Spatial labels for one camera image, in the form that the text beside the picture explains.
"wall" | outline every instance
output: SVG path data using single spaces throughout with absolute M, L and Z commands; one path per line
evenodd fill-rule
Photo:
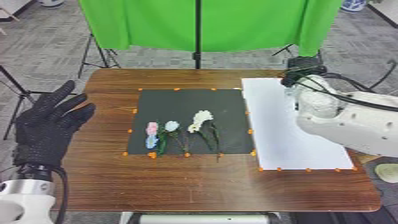
M 0 6 L 7 9 L 7 11 L 14 14 L 19 8 L 26 5 L 32 0 L 0 0 Z M 9 18 L 3 10 L 0 10 L 0 19 Z
M 371 5 L 398 24 L 398 0 L 384 0 L 380 4 Z

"finger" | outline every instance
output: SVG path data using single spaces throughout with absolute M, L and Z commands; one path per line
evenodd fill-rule
M 69 80 L 60 88 L 53 91 L 51 94 L 41 95 L 41 98 L 33 104 L 33 110 L 37 113 L 46 114 L 49 113 L 53 107 L 60 103 L 60 101 L 65 99 L 67 95 L 71 94 L 71 91 L 74 89 L 74 82 Z
M 65 114 L 65 112 L 78 106 L 80 103 L 87 100 L 85 93 L 74 96 L 55 108 L 53 113 L 48 116 L 49 121 L 57 121 Z
M 89 121 L 96 111 L 96 105 L 90 103 L 80 109 L 71 111 L 58 121 L 58 126 L 69 128 L 71 126 L 80 127 Z

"pink flower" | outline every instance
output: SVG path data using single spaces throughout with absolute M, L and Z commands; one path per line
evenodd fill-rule
M 145 134 L 147 135 L 156 135 L 156 133 L 158 133 L 158 123 L 149 122 L 147 123 L 147 128 L 145 128 Z

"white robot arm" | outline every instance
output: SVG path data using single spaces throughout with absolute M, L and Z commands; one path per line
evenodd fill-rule
M 318 84 L 330 93 L 398 107 L 398 97 L 360 91 L 337 93 L 321 76 L 309 75 L 293 86 L 302 130 L 366 154 L 398 157 L 398 112 L 346 103 L 311 89 L 323 90 Z
M 0 185 L 0 224 L 51 224 L 53 183 L 9 180 Z

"black glove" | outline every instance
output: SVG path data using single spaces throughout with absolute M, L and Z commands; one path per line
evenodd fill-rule
M 73 134 L 96 110 L 94 104 L 87 104 L 71 111 L 87 100 L 85 94 L 58 104 L 73 89 L 74 82 L 67 81 L 57 91 L 41 96 L 32 109 L 16 118 L 16 166 L 32 163 L 60 167 Z

